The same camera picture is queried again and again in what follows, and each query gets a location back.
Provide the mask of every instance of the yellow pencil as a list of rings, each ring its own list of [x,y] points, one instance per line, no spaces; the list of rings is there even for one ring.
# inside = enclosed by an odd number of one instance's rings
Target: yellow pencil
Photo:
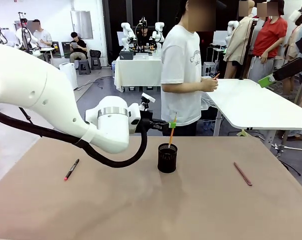
[[[174,119],[175,127],[176,127],[176,121],[177,121],[177,117],[176,117],[176,116],[177,116],[177,113],[175,113],[175,119]],[[172,128],[171,137],[170,137],[170,142],[169,142],[169,148],[171,147],[171,144],[172,144],[173,133],[174,133],[174,128]]]

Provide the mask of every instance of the black bag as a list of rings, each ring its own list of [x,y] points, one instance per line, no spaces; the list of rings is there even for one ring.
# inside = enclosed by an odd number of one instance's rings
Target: black bag
[[[90,56],[91,58],[100,58],[101,57],[101,51],[98,50],[90,50]]]

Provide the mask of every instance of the pen holder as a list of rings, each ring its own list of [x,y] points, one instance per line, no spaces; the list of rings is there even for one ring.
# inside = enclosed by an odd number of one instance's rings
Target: pen holder
[[[176,170],[176,156],[177,156],[177,147],[176,145],[171,144],[161,144],[159,146],[158,153],[158,165],[157,168],[162,173],[173,173]]]

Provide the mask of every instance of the beige jacket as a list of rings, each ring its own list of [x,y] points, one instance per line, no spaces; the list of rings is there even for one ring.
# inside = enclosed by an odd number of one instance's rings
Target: beige jacket
[[[237,61],[243,64],[246,45],[250,35],[252,18],[245,17],[240,21],[239,26],[233,31],[232,38],[227,48],[224,61]]]
[[[298,51],[297,51],[297,47],[296,47],[296,38],[298,36],[299,30],[301,29],[302,24],[300,26],[297,26],[291,36],[289,37],[287,44],[286,44],[286,48],[287,48],[287,53],[284,56],[286,60],[293,60],[297,57],[298,55]]]

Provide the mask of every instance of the silver metal band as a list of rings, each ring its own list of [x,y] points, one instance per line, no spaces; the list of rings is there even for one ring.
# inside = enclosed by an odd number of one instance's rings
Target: silver metal band
[[[106,115],[106,114],[122,114],[128,116],[128,111],[125,108],[120,108],[118,106],[105,107],[99,110],[97,118]]]

